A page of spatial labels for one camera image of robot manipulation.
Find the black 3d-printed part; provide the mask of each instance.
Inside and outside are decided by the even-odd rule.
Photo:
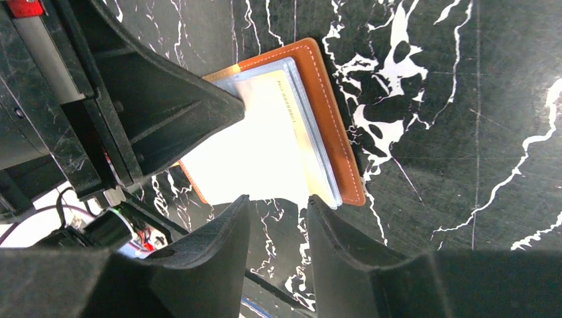
[[[560,252],[445,250],[403,256],[308,204],[318,317],[557,317]]]
[[[247,195],[188,236],[131,260],[108,249],[0,249],[6,317],[238,317]]]
[[[22,136],[25,136],[31,145],[36,143],[34,141],[36,138],[44,144],[60,171],[74,186],[79,196],[102,190],[103,180],[99,177],[96,167],[84,150],[84,145],[55,100],[3,5],[0,6],[0,33],[2,34],[0,52],[3,52],[2,58],[0,58],[0,104],[8,115],[19,114],[19,117],[13,120],[20,127]],[[36,136],[29,132],[29,127],[32,127]],[[47,153],[38,146],[34,147],[39,151],[36,156]],[[0,144],[0,151],[6,154],[17,154],[21,148],[19,142],[8,142]],[[32,152],[26,150],[24,153],[31,154]],[[6,165],[2,167],[33,159],[34,156],[24,155],[15,162],[5,162]],[[55,169],[53,174],[59,175],[60,173]]]
[[[241,101],[145,48],[101,1],[53,2],[97,92],[65,110],[86,110],[124,186],[244,117]]]

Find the brown leather wallet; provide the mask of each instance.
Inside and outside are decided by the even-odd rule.
[[[297,64],[343,203],[357,206],[364,205],[365,193],[363,192],[357,163],[347,139],[345,126],[341,120],[328,73],[322,60],[320,47],[314,39],[305,38],[277,48],[205,76],[203,79],[216,81],[287,57],[293,58]],[[197,185],[193,183],[188,171],[183,165],[181,166],[192,182],[195,191],[205,202],[205,198],[198,191]]]

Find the black marble surface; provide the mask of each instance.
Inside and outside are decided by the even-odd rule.
[[[107,4],[141,42],[201,76],[314,37],[367,193],[364,207],[338,214],[390,248],[562,248],[562,2]],[[142,195],[189,229],[222,209],[203,205],[178,167]],[[306,211],[254,205],[247,268],[313,309]]]

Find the white marble veining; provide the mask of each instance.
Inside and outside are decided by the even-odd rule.
[[[315,311],[314,304],[316,300],[314,299],[314,293],[307,291],[306,288],[306,273],[304,270],[310,266],[312,259],[307,251],[310,249],[310,243],[308,240],[308,230],[306,229],[306,218],[304,216],[304,209],[299,209],[298,211],[298,226],[297,228],[301,232],[305,239],[305,243],[299,245],[299,253],[301,256],[301,263],[295,270],[296,274],[289,276],[285,282],[285,288],[293,295],[293,298],[300,302],[303,306],[308,309]],[[297,283],[298,289],[294,289],[294,284]]]
[[[270,2],[271,0],[265,0],[265,9],[267,12],[267,31],[277,40],[277,43],[279,43],[280,46],[283,46],[285,45],[285,43],[283,43],[283,41],[281,40],[281,36],[278,36],[277,34],[273,33],[273,31],[271,31],[271,11],[269,11]]]
[[[474,209],[471,212],[470,217],[465,222],[462,222],[461,224],[456,225],[454,227],[448,227],[448,228],[443,228],[443,226],[440,226],[437,230],[433,231],[433,234],[431,235],[431,239],[433,239],[436,233],[451,232],[451,231],[456,231],[462,227],[466,227],[476,217],[478,212],[484,211],[494,202],[496,196],[498,195],[498,191],[502,187],[509,184],[516,176],[520,176],[522,174],[520,168],[525,163],[525,161],[530,157],[529,145],[536,142],[545,142],[549,140],[552,134],[556,131],[555,122],[557,117],[557,100],[559,99],[561,93],[562,93],[562,79],[559,79],[548,89],[546,93],[545,107],[547,107],[549,110],[549,114],[548,114],[549,130],[545,134],[530,136],[527,137],[525,140],[523,140],[523,143],[521,145],[524,153],[523,156],[521,156],[519,162],[515,165],[515,167],[512,168],[511,173],[507,176],[507,178],[501,181],[499,184],[496,184],[496,186],[492,188],[492,191],[490,193],[490,199],[488,200],[488,202],[486,202],[486,204],[484,204],[482,207],[479,207],[478,209]]]
[[[178,65],[187,69],[188,65],[186,61],[184,61],[184,53],[182,52],[182,2],[178,0],[178,2],[174,2],[174,0],[170,0],[171,4],[174,6],[176,12],[178,13],[178,40],[174,43],[174,52],[176,53],[176,59],[178,61]]]
[[[207,222],[211,222],[215,219],[215,217],[215,207],[211,205],[211,211],[209,212],[209,216],[207,217]]]
[[[412,118],[404,128],[404,120],[399,119],[394,121],[393,123],[383,123],[383,122],[376,122],[376,121],[369,121],[365,118],[365,111],[369,107],[379,107],[381,101],[385,99],[390,99],[395,96],[404,95],[404,90],[402,89],[402,80],[404,78],[411,78],[414,76],[421,76],[422,80],[425,80],[428,75],[427,68],[423,66],[416,65],[411,57],[417,53],[422,52],[422,48],[413,44],[410,44],[410,35],[408,34],[408,22],[412,12],[416,9],[419,1],[414,1],[406,10],[404,8],[404,2],[399,2],[396,7],[393,7],[393,1],[383,1],[381,0],[379,3],[380,5],[384,5],[385,10],[390,11],[390,16],[388,20],[382,25],[374,26],[368,21],[365,23],[369,32],[375,32],[378,30],[382,30],[386,27],[391,28],[391,36],[390,36],[390,51],[382,59],[382,62],[379,62],[379,59],[376,56],[371,56],[369,58],[365,58],[360,54],[356,54],[351,60],[346,63],[338,64],[336,62],[335,53],[330,49],[330,42],[332,40],[337,40],[341,38],[340,32],[345,28],[345,25],[342,22],[342,16],[339,13],[341,7],[345,5],[346,1],[338,1],[332,0],[331,4],[334,10],[334,13],[337,16],[337,19],[331,23],[330,31],[328,32],[327,36],[322,39],[322,43],[324,45],[325,53],[329,56],[332,64],[335,66],[336,72],[333,76],[336,79],[338,84],[337,89],[344,95],[345,102],[350,115],[353,118],[353,125],[348,128],[348,133],[350,136],[350,141],[352,144],[357,144],[355,139],[359,136],[358,135],[358,128],[362,128],[369,137],[373,140],[375,146],[385,153],[385,157],[381,157],[377,154],[371,153],[369,150],[363,148],[363,153],[367,155],[367,159],[369,161],[368,168],[363,172],[363,180],[364,182],[370,182],[377,175],[381,173],[381,165],[393,161],[402,171],[404,177],[407,179],[408,183],[410,184],[412,190],[417,195],[420,202],[423,204],[422,196],[420,195],[419,191],[416,189],[414,184],[412,183],[410,177],[404,171],[402,165],[392,156],[391,150],[392,145],[400,141],[401,137],[404,133],[408,132],[409,128],[414,124],[421,124],[424,129],[430,129],[436,122],[438,116],[441,114],[442,111],[447,108],[449,104],[454,103],[455,95],[457,92],[457,66],[459,65],[459,61],[461,59],[461,52],[460,52],[460,29],[465,26],[468,21],[471,19],[472,13],[472,2],[470,2],[466,9],[466,19],[463,20],[459,25],[457,25],[453,31],[453,36],[455,38],[455,52],[456,58],[455,63],[451,66],[452,73],[453,73],[453,82],[451,88],[451,94],[449,96],[447,104],[438,112],[432,122],[426,122],[420,119],[419,115],[416,112],[412,113]],[[452,7],[458,5],[460,1],[455,0],[454,3],[447,6],[442,10],[440,17],[435,21],[434,25],[444,21],[448,16],[449,12]],[[401,61],[394,61],[394,52],[396,47],[399,43],[406,43],[410,47],[410,51],[408,55]],[[376,80],[381,88],[386,92],[387,96],[383,96],[381,100],[376,102],[374,105],[366,105],[359,103],[359,96],[362,91],[361,82],[357,79],[354,79],[357,72],[368,72],[371,74],[371,77]],[[354,88],[356,88],[359,93],[354,91],[349,91],[343,84],[351,84]],[[415,101],[420,104],[420,107],[423,107],[422,104],[424,102],[423,96],[425,93],[425,89],[421,88],[418,92],[418,95],[412,98],[412,101]],[[369,126],[374,125],[382,132],[382,138],[376,136],[370,129]],[[370,210],[372,211],[373,215],[375,216],[378,224],[378,228],[380,230],[381,241],[387,245],[388,239],[384,236],[384,226],[380,219],[380,216],[374,209],[374,202],[375,197],[368,192],[368,189],[365,188],[365,193],[370,201]]]
[[[158,22],[154,18],[154,5],[155,4],[156,4],[156,0],[154,0],[150,5],[148,5],[148,3],[146,3],[146,11],[148,12],[146,14],[146,17],[154,24],[154,28],[156,29],[156,32],[158,34],[158,38],[157,38],[158,44],[160,45],[160,49],[163,50],[164,49],[164,47],[163,47],[164,37],[162,36],[162,33],[160,31],[160,26],[158,25]],[[150,47],[150,49],[152,49],[152,51],[156,52],[156,49],[154,49],[154,46],[152,45],[152,43],[148,43],[148,46]]]
[[[256,23],[252,19],[252,7],[250,5],[250,0],[246,0],[246,14],[244,15],[244,20],[248,23],[248,25],[243,27],[243,30],[247,30],[248,28],[252,27],[254,30],[254,34],[256,35],[256,42],[258,44],[258,54],[262,54],[262,44],[260,42],[260,38],[258,37],[258,29],[256,28]]]
[[[232,23],[231,23],[231,30],[230,32],[232,33],[232,43],[233,43],[233,59],[234,59],[234,63],[238,63],[238,38],[236,36],[236,30],[235,30],[235,19],[234,19],[234,0],[230,0],[230,18],[232,19]]]
[[[156,176],[152,176],[151,181],[152,189],[156,194],[156,197],[154,198],[154,207],[156,208],[156,210],[158,210],[158,212],[160,212],[160,214],[167,218],[170,218],[170,212],[168,211],[168,202],[166,202],[166,198],[160,190],[160,184],[158,183]]]
[[[518,240],[517,242],[514,242],[513,245],[511,246],[511,250],[517,250],[517,249],[525,250],[527,248],[531,248],[531,247],[533,247],[531,245],[532,240],[541,240],[541,236],[543,234],[550,233],[550,232],[554,231],[554,229],[556,229],[557,227],[559,227],[561,225],[562,225],[562,212],[560,212],[560,214],[558,214],[558,218],[556,218],[556,223],[549,226],[548,229],[537,231],[533,235],[530,235],[526,238],[523,238],[522,240]]]
[[[257,202],[256,202],[256,212],[259,214]],[[281,217],[279,217],[279,219],[276,219],[274,216],[270,217],[270,211],[268,211],[266,213],[266,215],[264,215],[263,217],[260,217],[260,221],[263,225],[263,232],[264,232],[264,235],[266,237],[265,251],[267,253],[267,259],[262,262],[262,264],[260,265],[259,268],[251,268],[250,272],[252,272],[256,275],[259,275],[261,277],[264,277],[265,274],[262,273],[262,271],[265,270],[267,272],[269,278],[273,278],[275,267],[273,265],[271,265],[271,260],[272,260],[272,258],[275,258],[277,256],[277,253],[275,251],[275,244],[273,243],[273,240],[271,239],[271,237],[269,235],[269,232],[268,232],[268,229],[267,229],[267,223],[266,223],[267,218],[271,218],[271,219],[275,219],[276,221],[279,221],[279,219]]]
[[[113,0],[113,2],[115,2],[115,5],[117,6],[117,11],[119,12],[119,13],[117,13],[117,15],[115,17],[117,18],[117,20],[119,22],[123,22],[123,12],[121,10],[121,7],[119,6],[119,3],[117,2],[117,0]],[[107,0],[103,0],[103,3],[105,5],[107,5]]]
[[[170,190],[172,190],[172,193],[174,194],[173,200],[176,203],[178,216],[182,221],[184,228],[189,232],[192,232],[192,218],[189,213],[189,204],[190,202],[193,202],[193,200],[188,197],[188,193],[191,193],[193,191],[193,186],[190,185],[189,187],[182,187],[181,189],[178,189],[176,187],[176,182],[174,181],[174,178],[172,177],[172,174],[169,170],[166,170],[166,174],[168,175],[167,180],[170,184]],[[187,204],[184,203],[184,200],[182,199],[183,196],[185,196],[185,198],[187,199]]]

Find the white stitching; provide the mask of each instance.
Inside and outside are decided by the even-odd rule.
[[[292,49],[290,49],[290,50],[284,50],[284,51],[279,52],[279,53],[277,53],[277,54],[268,56],[268,57],[266,57],[266,58],[262,58],[262,59],[260,59],[260,60],[257,60],[257,61],[255,61],[255,62],[252,62],[252,63],[248,64],[247,66],[245,66],[245,69],[246,69],[246,68],[249,68],[249,67],[252,66],[252,65],[255,65],[255,64],[258,64],[258,63],[260,63],[260,62],[263,62],[263,61],[265,61],[265,60],[270,60],[270,59],[272,59],[272,58],[274,58],[274,57],[276,57],[276,56],[279,56],[279,55],[281,55],[281,54],[284,54],[284,53],[287,53],[287,52],[291,52],[291,51],[295,51],[295,50],[298,50],[298,49],[304,48],[304,47],[306,47],[306,48],[308,49],[308,53],[310,54],[310,58],[312,59],[312,64],[314,65],[314,69],[316,70],[316,75],[318,76],[318,80],[320,81],[320,86],[322,87],[322,92],[324,93],[324,98],[326,99],[326,105],[328,105],[328,110],[330,111],[330,117],[332,118],[332,122],[333,122],[334,126],[337,127],[337,124],[336,124],[336,122],[335,122],[335,117],[334,117],[333,112],[332,112],[332,107],[331,107],[331,104],[330,104],[330,102],[329,102],[329,100],[328,100],[328,96],[327,96],[327,94],[326,94],[326,90],[325,90],[325,88],[324,88],[323,78],[320,76],[320,71],[318,70],[318,67],[317,67],[317,65],[316,65],[316,61],[314,60],[314,55],[312,54],[312,50],[310,50],[310,48],[309,48],[308,46],[306,46],[306,45],[297,46],[297,47],[292,48]],[[349,201],[352,201],[352,202],[359,202],[359,201],[360,201],[359,191],[357,191],[357,183],[355,182],[355,176],[353,175],[353,170],[351,169],[351,163],[349,162],[350,156],[349,156],[349,153],[347,152],[348,150],[347,150],[347,148],[343,145],[343,141],[342,141],[342,139],[341,139],[341,134],[339,133],[339,129],[336,129],[335,131],[336,131],[337,137],[338,137],[338,139],[339,139],[339,144],[340,144],[340,146],[341,146],[341,150],[343,150],[343,152],[345,153],[347,167],[349,168],[349,173],[351,174],[351,180],[353,181],[353,189],[355,190],[355,194],[357,194],[357,199],[356,199],[356,200],[350,199]]]

